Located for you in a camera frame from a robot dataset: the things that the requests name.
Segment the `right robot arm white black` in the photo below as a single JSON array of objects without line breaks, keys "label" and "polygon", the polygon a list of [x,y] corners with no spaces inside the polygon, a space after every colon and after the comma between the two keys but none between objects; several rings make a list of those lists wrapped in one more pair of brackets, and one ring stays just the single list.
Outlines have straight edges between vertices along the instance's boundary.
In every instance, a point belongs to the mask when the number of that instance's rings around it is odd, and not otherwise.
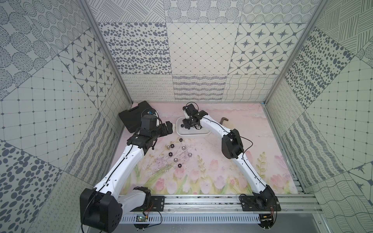
[{"label": "right robot arm white black", "polygon": [[183,107],[185,119],[183,125],[186,129],[208,129],[221,139],[221,151],[227,159],[240,168],[246,178],[253,196],[256,208],[266,210],[272,208],[279,210],[277,207],[278,200],[272,188],[260,177],[254,167],[251,165],[244,149],[240,133],[236,129],[229,129],[216,122],[206,111],[198,111],[193,103]]}]

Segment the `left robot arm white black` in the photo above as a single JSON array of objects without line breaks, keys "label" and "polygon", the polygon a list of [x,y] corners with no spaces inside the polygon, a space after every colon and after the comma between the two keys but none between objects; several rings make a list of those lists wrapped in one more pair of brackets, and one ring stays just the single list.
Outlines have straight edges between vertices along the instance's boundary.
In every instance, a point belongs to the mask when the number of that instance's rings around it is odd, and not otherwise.
[{"label": "left robot arm white black", "polygon": [[171,122],[158,124],[158,120],[151,116],[149,123],[142,123],[127,140],[122,156],[112,169],[93,189],[86,188],[81,193],[81,226],[111,233],[119,225],[122,215],[133,210],[151,210],[153,203],[149,188],[137,186],[125,196],[120,196],[120,192],[132,170],[147,151],[154,148],[157,139],[173,133]]}]

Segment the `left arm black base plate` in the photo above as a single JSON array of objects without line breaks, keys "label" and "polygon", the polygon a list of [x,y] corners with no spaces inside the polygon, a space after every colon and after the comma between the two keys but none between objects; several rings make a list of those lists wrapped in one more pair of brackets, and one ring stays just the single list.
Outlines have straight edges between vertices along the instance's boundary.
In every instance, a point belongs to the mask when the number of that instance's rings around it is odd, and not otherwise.
[{"label": "left arm black base plate", "polygon": [[145,203],[132,210],[132,212],[163,212],[165,205],[165,196],[151,196]]}]

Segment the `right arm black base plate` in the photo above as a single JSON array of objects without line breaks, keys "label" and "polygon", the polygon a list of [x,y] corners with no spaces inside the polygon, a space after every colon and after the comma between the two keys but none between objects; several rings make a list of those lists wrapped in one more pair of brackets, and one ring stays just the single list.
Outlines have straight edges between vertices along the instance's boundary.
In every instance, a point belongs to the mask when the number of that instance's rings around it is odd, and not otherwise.
[{"label": "right arm black base plate", "polygon": [[263,198],[260,196],[241,194],[239,196],[239,201],[243,211],[281,211],[281,206],[276,196]]}]

